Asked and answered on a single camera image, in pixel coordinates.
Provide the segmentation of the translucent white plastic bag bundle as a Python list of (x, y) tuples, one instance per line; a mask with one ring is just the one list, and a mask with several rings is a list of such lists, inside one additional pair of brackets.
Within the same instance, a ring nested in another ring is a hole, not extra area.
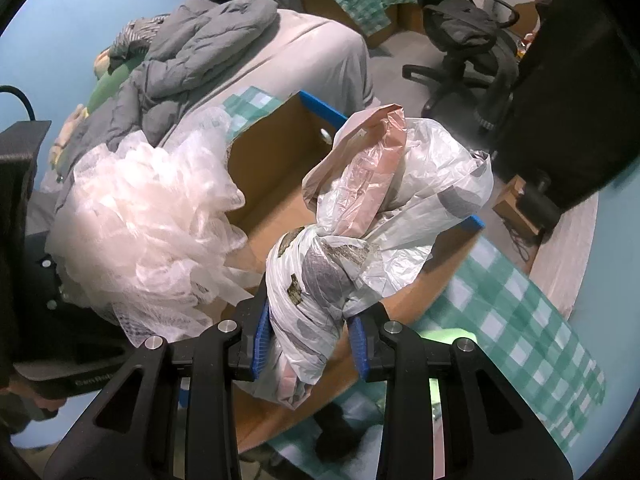
[(227, 218), (245, 204), (228, 173), (232, 133), (214, 107), (158, 148), (135, 131), (116, 151), (82, 156), (46, 241), (63, 298), (119, 325), (134, 346), (201, 335), (224, 306), (250, 298), (260, 277)]

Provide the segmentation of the knotted white plastic bag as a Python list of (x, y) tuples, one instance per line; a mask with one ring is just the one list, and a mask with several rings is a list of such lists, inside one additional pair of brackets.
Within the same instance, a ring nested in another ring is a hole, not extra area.
[(436, 238), (476, 214), (494, 186), (490, 156), (401, 106), (352, 114), (303, 178), (314, 223), (266, 259), (273, 338), (244, 388), (295, 410), (326, 370), (346, 320), (413, 284)]

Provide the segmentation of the green checkered tablecloth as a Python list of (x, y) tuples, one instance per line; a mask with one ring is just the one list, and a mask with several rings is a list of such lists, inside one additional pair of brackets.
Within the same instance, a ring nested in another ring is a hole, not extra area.
[(604, 400), (604, 374), (572, 326), (485, 237), (414, 327), (424, 336), (478, 342), (562, 451)]

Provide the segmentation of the small cardboard box on floor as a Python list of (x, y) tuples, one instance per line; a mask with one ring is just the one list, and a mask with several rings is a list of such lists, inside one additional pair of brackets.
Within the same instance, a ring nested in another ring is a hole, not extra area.
[(524, 195), (525, 185), (525, 180), (520, 176), (513, 177), (499, 193), (492, 210), (518, 235), (533, 240), (539, 235), (540, 229), (518, 209), (518, 199)]

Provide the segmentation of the cardboard box with blue rim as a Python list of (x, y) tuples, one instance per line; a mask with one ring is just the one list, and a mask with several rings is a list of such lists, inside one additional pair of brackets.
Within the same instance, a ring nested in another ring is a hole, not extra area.
[[(241, 132), (231, 143), (229, 174), (245, 196), (229, 221), (248, 237), (240, 265), (265, 270), (271, 247), (288, 231), (314, 222), (302, 199), (303, 177), (328, 154), (320, 132), (337, 132), (346, 118), (307, 92), (298, 92), (276, 110)], [(416, 322), (445, 289), (484, 228), (471, 217), (436, 238), (431, 259), (416, 281), (385, 299), (391, 318)], [(299, 424), (332, 402), (358, 379), (346, 336), (341, 337), (318, 385), (300, 408), (254, 398), (233, 390), (236, 440), (241, 452), (256, 448)]]

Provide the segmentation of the green pillow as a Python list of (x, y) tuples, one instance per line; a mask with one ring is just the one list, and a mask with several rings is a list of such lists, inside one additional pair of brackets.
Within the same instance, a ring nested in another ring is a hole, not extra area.
[(96, 83), (86, 105), (87, 113), (92, 114), (106, 100), (114, 96), (130, 73), (143, 61), (144, 55), (137, 55), (127, 60), (111, 72), (106, 72)]

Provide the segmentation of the large black suitcase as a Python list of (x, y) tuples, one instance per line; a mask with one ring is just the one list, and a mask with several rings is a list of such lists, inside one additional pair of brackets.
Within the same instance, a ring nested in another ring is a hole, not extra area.
[(639, 0), (551, 0), (520, 63), (497, 145), (508, 174), (545, 174), (561, 209), (639, 156)]

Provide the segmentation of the grey quilted duvet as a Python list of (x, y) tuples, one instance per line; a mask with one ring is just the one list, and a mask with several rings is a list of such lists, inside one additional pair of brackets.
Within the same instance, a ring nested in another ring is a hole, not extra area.
[(74, 130), (58, 167), (62, 190), (55, 207), (66, 202), (82, 156), (101, 144), (114, 152), (138, 130), (152, 146), (160, 144), (277, 18), (273, 0), (186, 0), (178, 6), (142, 63)]

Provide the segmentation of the black office chair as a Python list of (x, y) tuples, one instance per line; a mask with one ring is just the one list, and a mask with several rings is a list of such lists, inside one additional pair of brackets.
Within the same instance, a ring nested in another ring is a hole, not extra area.
[(407, 64), (402, 76), (434, 80), (438, 88), (421, 115), (450, 131), (488, 132), (498, 127), (518, 79), (518, 47), (508, 28), (521, 14), (502, 0), (442, 0), (423, 8), (423, 25), (444, 54), (431, 68)]

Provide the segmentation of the beige bed sheet mattress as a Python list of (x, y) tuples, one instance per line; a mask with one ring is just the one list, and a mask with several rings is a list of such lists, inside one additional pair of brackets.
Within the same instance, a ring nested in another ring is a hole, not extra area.
[(274, 23), (196, 102), (162, 145), (213, 128), (233, 140), (298, 92), (345, 116), (378, 104), (363, 36), (328, 18), (280, 10)]

